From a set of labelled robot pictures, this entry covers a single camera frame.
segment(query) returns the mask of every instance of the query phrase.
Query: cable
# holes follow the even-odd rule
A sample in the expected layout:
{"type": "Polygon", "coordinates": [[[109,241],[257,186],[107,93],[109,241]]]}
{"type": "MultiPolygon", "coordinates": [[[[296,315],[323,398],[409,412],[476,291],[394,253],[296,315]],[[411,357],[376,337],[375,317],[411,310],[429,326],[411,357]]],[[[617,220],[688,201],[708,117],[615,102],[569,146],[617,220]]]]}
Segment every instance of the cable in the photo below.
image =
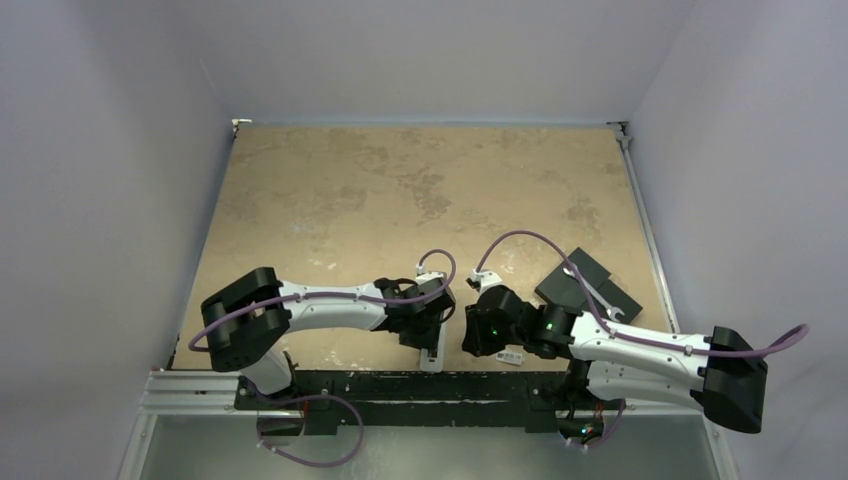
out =
{"type": "MultiPolygon", "coordinates": [[[[612,424],[609,426],[609,428],[606,428],[606,421],[604,420],[603,411],[601,411],[600,417],[601,417],[601,421],[604,422],[605,428],[604,428],[604,433],[601,435],[601,437],[596,442],[593,442],[593,443],[575,443],[575,442],[572,442],[569,438],[565,437],[565,435],[563,435],[562,437],[566,439],[566,442],[565,442],[566,447],[575,448],[575,449],[585,451],[585,450],[593,449],[593,448],[596,448],[596,447],[603,445],[605,442],[607,442],[609,440],[610,435],[612,435],[613,432],[615,432],[615,430],[618,428],[619,422],[621,421],[621,417],[624,415],[624,410],[626,408],[627,408],[627,404],[625,403],[624,399],[622,398],[621,404],[618,406],[618,413],[616,414],[615,419],[612,421],[612,424]]],[[[573,408],[571,410],[569,410],[568,415],[566,415],[566,417],[565,417],[566,420],[573,420],[574,419],[574,413],[575,413],[575,411],[574,411],[573,408]]],[[[598,413],[598,410],[597,410],[597,406],[596,406],[595,411],[592,412],[592,419],[593,420],[597,418],[595,416],[597,413],[598,413]]]]}
{"type": "Polygon", "coordinates": [[[265,439],[262,437],[262,431],[259,430],[259,419],[257,419],[257,422],[256,422],[256,436],[257,436],[257,438],[259,438],[259,444],[257,445],[257,447],[260,447],[260,446],[264,447],[269,452],[276,453],[277,455],[284,457],[284,458],[287,458],[287,459],[289,459],[293,462],[297,462],[301,465],[306,465],[307,467],[316,467],[316,468],[338,467],[339,465],[342,465],[343,463],[346,463],[351,458],[353,458],[356,455],[356,453],[359,452],[359,448],[362,447],[362,440],[365,438],[365,422],[362,421],[362,416],[356,410],[356,407],[351,405],[350,402],[348,402],[347,400],[345,400],[341,397],[337,397],[335,395],[306,395],[306,396],[303,396],[303,397],[292,398],[292,399],[289,399],[289,400],[275,400],[273,398],[268,397],[267,395],[263,395],[259,391],[259,389],[256,388],[256,385],[251,384],[251,387],[252,387],[253,393],[255,393],[257,397],[261,398],[262,400],[264,400],[266,402],[273,403],[274,405],[276,405],[278,407],[285,407],[287,405],[292,405],[292,404],[300,404],[300,403],[304,403],[304,402],[309,402],[310,400],[331,400],[333,402],[340,403],[353,413],[353,416],[356,417],[357,426],[359,427],[359,436],[356,439],[356,445],[354,445],[353,448],[350,450],[350,452],[345,454],[342,458],[340,458],[338,460],[333,460],[331,462],[315,462],[315,461],[312,461],[312,460],[306,460],[305,458],[296,457],[296,456],[294,456],[290,453],[287,453],[287,452],[284,452],[284,451],[278,449],[274,445],[271,445],[270,443],[265,441],[265,439]]]}
{"type": "Polygon", "coordinates": [[[276,305],[276,304],[279,304],[279,303],[291,302],[291,301],[294,301],[294,300],[309,300],[310,298],[346,298],[346,299],[350,299],[350,300],[362,300],[364,302],[380,303],[380,304],[384,304],[384,305],[409,305],[411,303],[417,303],[417,302],[423,302],[423,301],[429,300],[431,298],[434,298],[434,297],[440,295],[443,291],[445,291],[445,289],[448,288],[448,285],[450,285],[450,283],[453,281],[453,277],[456,276],[456,260],[453,258],[453,255],[451,255],[450,252],[448,252],[447,250],[443,250],[441,248],[434,248],[434,249],[428,251],[427,253],[425,253],[421,257],[421,259],[418,260],[418,265],[424,265],[424,261],[427,260],[427,258],[430,255],[433,255],[435,253],[442,254],[442,255],[446,256],[448,258],[448,260],[450,260],[451,272],[450,272],[450,275],[448,275],[448,278],[445,281],[445,283],[443,283],[438,288],[436,288],[435,290],[433,290],[432,292],[430,292],[426,295],[421,295],[420,297],[415,297],[415,298],[391,299],[391,298],[372,297],[372,296],[369,296],[369,295],[356,295],[355,293],[344,293],[344,292],[308,292],[308,293],[304,293],[303,295],[285,295],[285,296],[281,296],[281,297],[269,298],[267,300],[262,300],[261,302],[256,302],[256,303],[248,305],[244,308],[240,308],[238,310],[230,312],[230,313],[224,315],[223,317],[215,320],[214,322],[210,323],[209,326],[207,326],[206,328],[204,328],[203,330],[198,332],[197,335],[195,335],[191,340],[189,340],[188,349],[191,350],[192,352],[208,352],[209,351],[208,347],[198,347],[197,342],[199,342],[202,338],[209,335],[209,333],[211,333],[213,330],[215,330],[216,328],[220,327],[224,323],[229,322],[230,320],[232,320],[234,318],[238,318],[242,315],[253,312],[254,310],[257,310],[257,309],[260,309],[260,308],[265,308],[265,307],[268,307],[268,306],[271,306],[271,305],[276,305]]]}
{"type": "MultiPolygon", "coordinates": [[[[510,232],[506,232],[500,237],[498,237],[486,250],[486,253],[483,254],[483,257],[480,259],[480,263],[477,264],[477,272],[481,272],[483,269],[483,264],[486,263],[486,259],[489,258],[489,255],[492,253],[492,250],[498,246],[504,239],[507,237],[511,237],[513,235],[529,235],[531,237],[538,238],[539,240],[547,243],[551,248],[556,250],[556,252],[563,258],[565,264],[568,266],[568,269],[574,272],[574,278],[577,279],[577,284],[580,286],[580,290],[583,292],[583,295],[588,299],[589,311],[592,313],[592,316],[595,317],[595,321],[598,325],[607,333],[612,335],[612,328],[608,325],[606,320],[601,318],[600,313],[598,313],[598,307],[595,306],[595,302],[592,299],[592,295],[589,293],[589,290],[586,288],[586,280],[583,278],[583,275],[580,273],[580,270],[577,268],[577,265],[571,262],[571,259],[568,258],[568,255],[562,251],[554,242],[549,240],[544,235],[538,234],[536,232],[531,232],[530,230],[512,230],[510,232]]],[[[613,336],[616,338],[620,338],[622,340],[627,340],[629,342],[638,343],[641,345],[647,345],[649,347],[659,347],[665,348],[668,350],[673,350],[676,352],[685,352],[687,354],[692,355],[706,355],[710,357],[722,357],[722,358],[751,358],[751,357],[765,357],[767,355],[771,355],[773,353],[777,353],[787,348],[795,345],[802,338],[804,338],[807,333],[810,331],[809,325],[806,323],[802,323],[797,327],[789,330],[780,336],[777,340],[772,342],[767,348],[759,349],[759,350],[747,350],[744,352],[723,352],[717,350],[706,350],[702,348],[692,348],[687,350],[687,347],[682,345],[674,345],[671,343],[660,342],[657,340],[650,340],[647,338],[636,337],[633,335],[628,335],[626,333],[616,332],[613,336]]]]}

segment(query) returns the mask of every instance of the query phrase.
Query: wooden board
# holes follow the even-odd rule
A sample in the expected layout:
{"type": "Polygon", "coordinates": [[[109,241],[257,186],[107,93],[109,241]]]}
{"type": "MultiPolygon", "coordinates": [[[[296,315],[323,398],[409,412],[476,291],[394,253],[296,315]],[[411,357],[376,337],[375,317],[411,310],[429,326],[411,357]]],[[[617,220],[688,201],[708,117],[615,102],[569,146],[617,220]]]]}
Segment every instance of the wooden board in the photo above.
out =
{"type": "MultiPolygon", "coordinates": [[[[667,330],[642,226],[612,131],[550,128],[248,127],[239,132],[192,289],[175,368],[209,368],[187,341],[200,302],[249,270],[357,285],[411,277],[420,255],[449,250],[459,272],[446,370],[512,370],[461,351],[464,279],[501,233],[526,228],[580,246],[644,306],[634,322],[667,330]]],[[[506,240],[486,267],[525,299],[559,263],[533,238],[506,240]]],[[[445,270],[433,257],[427,265],[445,270]]],[[[394,334],[332,329],[284,336],[301,368],[409,370],[418,351],[394,334]]],[[[524,370],[564,368],[526,355],[524,370]]]]}

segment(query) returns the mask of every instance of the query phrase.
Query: white wall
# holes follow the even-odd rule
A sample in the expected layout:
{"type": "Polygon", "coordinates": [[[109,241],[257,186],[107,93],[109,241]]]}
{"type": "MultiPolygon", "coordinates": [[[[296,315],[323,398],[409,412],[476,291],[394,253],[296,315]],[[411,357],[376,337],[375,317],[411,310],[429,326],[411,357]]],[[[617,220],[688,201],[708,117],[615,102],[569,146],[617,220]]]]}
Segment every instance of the white wall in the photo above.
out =
{"type": "Polygon", "coordinates": [[[233,117],[629,118],[694,0],[179,0],[233,117]]]}
{"type": "Polygon", "coordinates": [[[848,3],[700,0],[633,117],[633,161],[680,323],[769,357],[745,479],[844,478],[848,460],[848,3]]]}
{"type": "Polygon", "coordinates": [[[231,138],[167,2],[0,2],[0,476],[114,478],[231,138]]]}

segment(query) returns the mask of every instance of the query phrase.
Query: barcode label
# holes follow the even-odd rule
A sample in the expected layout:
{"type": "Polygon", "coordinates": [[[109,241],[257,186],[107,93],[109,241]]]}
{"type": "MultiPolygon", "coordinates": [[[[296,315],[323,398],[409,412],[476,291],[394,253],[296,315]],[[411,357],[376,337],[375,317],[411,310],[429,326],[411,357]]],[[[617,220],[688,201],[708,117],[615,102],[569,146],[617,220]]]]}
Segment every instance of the barcode label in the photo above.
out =
{"type": "Polygon", "coordinates": [[[520,367],[521,364],[524,363],[524,355],[510,352],[509,350],[503,350],[495,355],[495,360],[520,367]]]}

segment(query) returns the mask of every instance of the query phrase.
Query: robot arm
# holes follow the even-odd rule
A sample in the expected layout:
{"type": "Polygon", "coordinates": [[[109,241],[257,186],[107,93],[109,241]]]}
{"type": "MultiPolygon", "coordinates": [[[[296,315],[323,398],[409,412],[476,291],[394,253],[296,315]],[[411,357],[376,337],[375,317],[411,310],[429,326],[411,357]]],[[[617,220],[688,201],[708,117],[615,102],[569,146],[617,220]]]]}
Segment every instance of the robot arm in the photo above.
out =
{"type": "Polygon", "coordinates": [[[733,430],[760,431],[765,361],[691,353],[751,350],[735,331],[716,327],[712,336],[683,335],[616,324],[610,334],[588,312],[560,305],[534,307],[522,301],[492,272],[472,275],[469,283],[481,293],[477,303],[466,307],[464,351],[492,355],[508,344],[520,345],[542,358],[570,359],[569,383],[585,387],[572,395],[674,403],[702,410],[713,422],[733,430]],[[680,345],[684,351],[630,342],[617,333],[680,345]]]}
{"type": "Polygon", "coordinates": [[[422,357],[431,355],[438,350],[439,341],[444,341],[441,337],[447,320],[445,313],[456,306],[449,288],[433,295],[445,282],[445,274],[430,272],[414,281],[381,278],[355,287],[315,287],[279,281],[274,269],[258,268],[201,304],[207,328],[252,304],[278,297],[292,300],[274,302],[209,331],[212,369],[240,371],[263,394],[285,390],[292,384],[291,360],[272,347],[285,333],[316,328],[398,333],[402,345],[421,349],[422,357]],[[310,292],[321,294],[311,297],[310,292]],[[425,295],[430,296],[420,302],[409,301],[425,295]],[[371,300],[361,301],[360,297],[371,300]],[[388,303],[398,300],[407,303],[388,303]]]}

